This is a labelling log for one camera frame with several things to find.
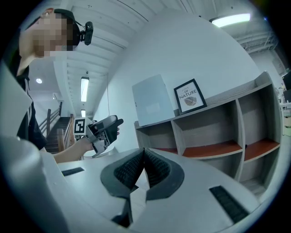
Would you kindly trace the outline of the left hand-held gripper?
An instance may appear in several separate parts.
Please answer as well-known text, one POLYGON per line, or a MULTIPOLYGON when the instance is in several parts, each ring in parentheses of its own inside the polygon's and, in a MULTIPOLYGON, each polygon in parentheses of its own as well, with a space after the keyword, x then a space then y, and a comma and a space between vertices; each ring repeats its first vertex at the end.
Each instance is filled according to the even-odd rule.
POLYGON ((74 136, 77 140, 86 137, 95 151, 94 157, 103 153, 108 146, 117 139, 118 127, 123 124, 123 119, 116 115, 108 116, 101 121, 90 121, 86 117, 74 119, 74 136))

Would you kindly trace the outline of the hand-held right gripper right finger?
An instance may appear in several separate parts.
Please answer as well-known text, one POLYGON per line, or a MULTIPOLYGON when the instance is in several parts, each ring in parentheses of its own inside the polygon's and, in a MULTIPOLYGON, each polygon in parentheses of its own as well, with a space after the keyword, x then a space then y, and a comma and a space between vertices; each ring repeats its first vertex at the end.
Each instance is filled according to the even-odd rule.
POLYGON ((251 214, 260 203, 241 183, 215 167, 170 152, 150 149, 181 166, 185 177, 170 197, 146 201, 130 229, 138 233, 215 233, 233 226, 210 188, 222 186, 251 214))

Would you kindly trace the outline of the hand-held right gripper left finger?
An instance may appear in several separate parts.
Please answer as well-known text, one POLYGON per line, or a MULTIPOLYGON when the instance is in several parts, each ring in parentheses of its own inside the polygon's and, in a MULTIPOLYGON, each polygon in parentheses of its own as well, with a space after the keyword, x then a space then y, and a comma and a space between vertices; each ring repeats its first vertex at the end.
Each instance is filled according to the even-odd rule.
POLYGON ((66 226, 58 233, 145 233, 132 222, 130 189, 114 175, 142 152, 132 149, 59 164, 42 153, 45 178, 66 226))

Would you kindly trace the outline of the gray board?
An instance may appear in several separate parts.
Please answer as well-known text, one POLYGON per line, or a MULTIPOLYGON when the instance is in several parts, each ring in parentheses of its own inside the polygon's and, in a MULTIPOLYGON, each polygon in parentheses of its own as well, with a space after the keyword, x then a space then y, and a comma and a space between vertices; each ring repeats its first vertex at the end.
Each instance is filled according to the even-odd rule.
POLYGON ((161 75, 149 77, 132 86, 140 126, 171 119, 175 116, 161 75))

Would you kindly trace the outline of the gray wooden shelf unit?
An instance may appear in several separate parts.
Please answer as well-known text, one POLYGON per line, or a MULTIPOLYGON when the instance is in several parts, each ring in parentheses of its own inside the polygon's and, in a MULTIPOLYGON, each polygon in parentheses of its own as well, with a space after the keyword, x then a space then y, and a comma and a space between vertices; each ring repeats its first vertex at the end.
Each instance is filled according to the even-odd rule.
POLYGON ((237 182, 261 177, 271 184, 280 158, 282 120, 269 73, 206 103, 150 125, 135 122, 138 146, 202 160, 237 182))

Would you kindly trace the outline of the person's left forearm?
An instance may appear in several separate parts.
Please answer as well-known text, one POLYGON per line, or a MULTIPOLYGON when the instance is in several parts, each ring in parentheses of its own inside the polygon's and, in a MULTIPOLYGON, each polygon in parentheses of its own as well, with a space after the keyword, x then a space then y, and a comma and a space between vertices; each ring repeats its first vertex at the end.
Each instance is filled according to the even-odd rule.
POLYGON ((92 143, 83 137, 64 151, 54 155, 56 163, 73 162, 79 160, 86 152, 93 150, 92 143))

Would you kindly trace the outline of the grey wood-grain table top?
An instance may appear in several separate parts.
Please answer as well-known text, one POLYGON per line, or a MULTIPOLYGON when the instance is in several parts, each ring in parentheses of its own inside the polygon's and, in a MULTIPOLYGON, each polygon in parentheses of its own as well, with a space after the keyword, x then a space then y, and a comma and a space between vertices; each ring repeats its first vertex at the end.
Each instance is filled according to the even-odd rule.
POLYGON ((240 183, 254 194, 261 203, 271 197, 269 189, 270 180, 268 178, 256 177, 251 179, 240 179, 240 183))

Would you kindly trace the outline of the black computer monitor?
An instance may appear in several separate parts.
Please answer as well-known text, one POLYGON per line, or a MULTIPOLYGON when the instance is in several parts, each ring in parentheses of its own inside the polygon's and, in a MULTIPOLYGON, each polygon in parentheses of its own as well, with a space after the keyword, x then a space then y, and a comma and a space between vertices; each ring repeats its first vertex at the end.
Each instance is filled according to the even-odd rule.
POLYGON ((291 90, 291 71, 282 77, 286 90, 291 90))

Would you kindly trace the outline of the wooden staircase railing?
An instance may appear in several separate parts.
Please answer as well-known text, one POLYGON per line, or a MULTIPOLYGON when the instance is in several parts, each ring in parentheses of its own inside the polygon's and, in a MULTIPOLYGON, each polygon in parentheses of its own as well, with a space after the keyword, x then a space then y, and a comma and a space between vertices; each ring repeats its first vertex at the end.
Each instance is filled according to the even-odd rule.
POLYGON ((46 119, 40 124, 40 129, 46 135, 45 149, 51 154, 64 151, 75 143, 73 136, 74 116, 61 117, 62 104, 55 111, 48 109, 46 119))

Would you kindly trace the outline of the person's black clothing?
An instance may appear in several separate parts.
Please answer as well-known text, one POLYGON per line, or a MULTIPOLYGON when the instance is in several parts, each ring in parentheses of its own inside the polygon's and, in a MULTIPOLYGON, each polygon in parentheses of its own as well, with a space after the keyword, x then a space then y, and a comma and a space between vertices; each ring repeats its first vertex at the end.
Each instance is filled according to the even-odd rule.
MULTIPOLYGON (((29 66, 25 68, 21 75, 17 75, 17 71, 20 65, 21 56, 19 55, 19 49, 16 49, 11 53, 10 58, 7 57, 5 62, 15 77, 18 84, 26 92, 27 96, 32 99, 28 93, 29 89, 29 66)), ((35 107, 32 102, 29 106, 17 132, 17 136, 21 139, 25 139, 33 143, 39 150, 43 149, 47 144, 46 138, 43 136, 39 124, 35 117, 35 107)))

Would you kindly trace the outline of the black framed leaf picture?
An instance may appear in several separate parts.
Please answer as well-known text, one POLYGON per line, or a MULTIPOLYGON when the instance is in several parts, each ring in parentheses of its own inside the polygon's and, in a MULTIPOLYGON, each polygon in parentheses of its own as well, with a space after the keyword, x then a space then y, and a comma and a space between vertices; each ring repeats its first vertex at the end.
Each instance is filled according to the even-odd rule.
POLYGON ((189 80, 174 88, 174 93, 180 115, 207 107, 206 101, 195 79, 189 80))

